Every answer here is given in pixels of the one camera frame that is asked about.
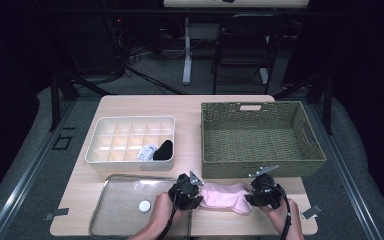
black tape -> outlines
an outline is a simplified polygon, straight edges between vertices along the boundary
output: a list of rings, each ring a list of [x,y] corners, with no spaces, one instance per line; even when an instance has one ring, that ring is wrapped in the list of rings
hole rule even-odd
[[[316,204],[314,205],[312,208],[308,209],[307,211],[301,213],[301,215],[305,218],[305,219],[309,219],[311,217],[313,217],[314,215],[317,215],[317,213],[321,212],[323,210],[322,207],[320,207],[319,204]]]
[[[54,213],[46,213],[43,217],[43,221],[50,221],[54,219],[55,216],[63,216],[68,214],[68,208],[61,208],[54,211]]]

pink cloth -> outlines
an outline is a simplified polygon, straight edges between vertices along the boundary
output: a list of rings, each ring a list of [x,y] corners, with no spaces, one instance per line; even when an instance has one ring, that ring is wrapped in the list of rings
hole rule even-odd
[[[235,185],[221,185],[216,183],[205,183],[200,188],[201,206],[206,208],[230,208],[239,214],[249,214],[252,210],[251,204],[245,199],[245,194],[249,194],[246,185],[237,183]]]

clear plastic tray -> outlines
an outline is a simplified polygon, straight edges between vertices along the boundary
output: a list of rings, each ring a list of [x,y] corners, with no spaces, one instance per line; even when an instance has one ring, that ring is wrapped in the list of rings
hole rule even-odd
[[[103,238],[134,235],[148,223],[155,196],[167,192],[175,182],[171,178],[109,176],[91,219],[90,235]],[[142,201],[151,203],[149,211],[139,209]],[[189,220],[190,216],[184,216],[173,224],[167,236],[187,236]]]
[[[86,153],[86,161],[102,171],[170,170],[168,160],[142,161],[137,158],[143,146],[158,148],[166,140],[173,143],[172,116],[108,117],[98,120]]]

white organizer tray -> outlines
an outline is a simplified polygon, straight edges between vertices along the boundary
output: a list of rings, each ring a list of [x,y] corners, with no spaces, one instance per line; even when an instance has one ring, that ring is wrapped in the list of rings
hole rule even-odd
[[[98,120],[86,153],[86,162],[99,171],[162,171],[173,168],[168,160],[142,161],[137,158],[143,146],[161,147],[173,143],[172,116],[106,117]]]

white bottle cap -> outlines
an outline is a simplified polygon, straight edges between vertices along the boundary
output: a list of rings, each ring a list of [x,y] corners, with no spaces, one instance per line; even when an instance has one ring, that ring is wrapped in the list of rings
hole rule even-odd
[[[143,200],[139,203],[139,210],[143,213],[146,213],[151,209],[151,203],[147,200]]]

